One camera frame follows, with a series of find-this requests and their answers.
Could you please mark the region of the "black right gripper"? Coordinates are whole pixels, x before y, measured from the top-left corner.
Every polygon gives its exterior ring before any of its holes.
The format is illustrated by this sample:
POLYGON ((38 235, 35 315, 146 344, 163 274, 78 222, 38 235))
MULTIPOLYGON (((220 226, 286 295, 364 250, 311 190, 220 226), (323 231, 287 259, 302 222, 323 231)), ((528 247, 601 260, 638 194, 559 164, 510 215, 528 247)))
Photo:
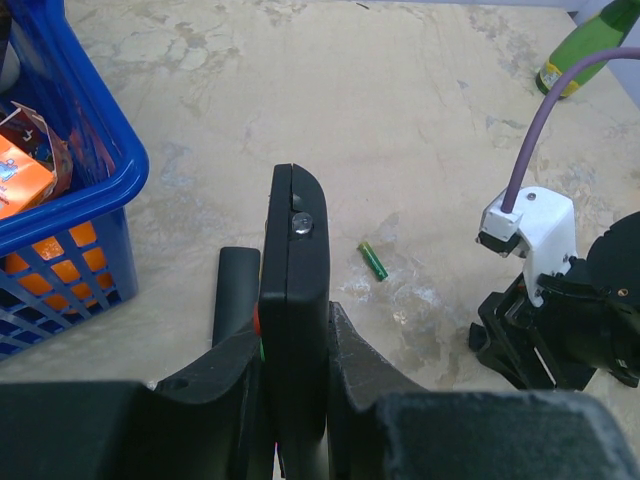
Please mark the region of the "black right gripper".
MULTIPOLYGON (((596 369, 564 357, 524 280, 491 293, 469 328, 476 359, 518 390, 582 391, 596 369)), ((369 345, 343 307, 329 318, 333 479, 636 479, 639 465, 595 399, 554 391, 437 392, 369 345)))

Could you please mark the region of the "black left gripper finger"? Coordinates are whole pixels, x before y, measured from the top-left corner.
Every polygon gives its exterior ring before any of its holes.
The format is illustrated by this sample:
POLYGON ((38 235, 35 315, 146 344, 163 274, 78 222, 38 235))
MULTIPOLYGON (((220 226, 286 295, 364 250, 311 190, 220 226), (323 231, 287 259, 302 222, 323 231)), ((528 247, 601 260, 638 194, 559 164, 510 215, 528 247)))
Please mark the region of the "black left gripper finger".
POLYGON ((262 479, 259 338, 247 325, 154 389, 6 383, 4 479, 262 479))

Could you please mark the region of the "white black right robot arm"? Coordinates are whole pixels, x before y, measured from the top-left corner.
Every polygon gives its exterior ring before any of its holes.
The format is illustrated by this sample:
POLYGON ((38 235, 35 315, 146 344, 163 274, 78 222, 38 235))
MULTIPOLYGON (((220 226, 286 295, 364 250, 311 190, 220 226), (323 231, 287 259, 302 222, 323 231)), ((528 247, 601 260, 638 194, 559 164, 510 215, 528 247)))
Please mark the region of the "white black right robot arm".
POLYGON ((639 384, 639 217, 614 223, 534 307, 517 278, 480 305, 468 345, 509 392, 434 392, 395 369, 331 306, 334 479, 635 479, 609 412, 583 392, 603 370, 639 384))

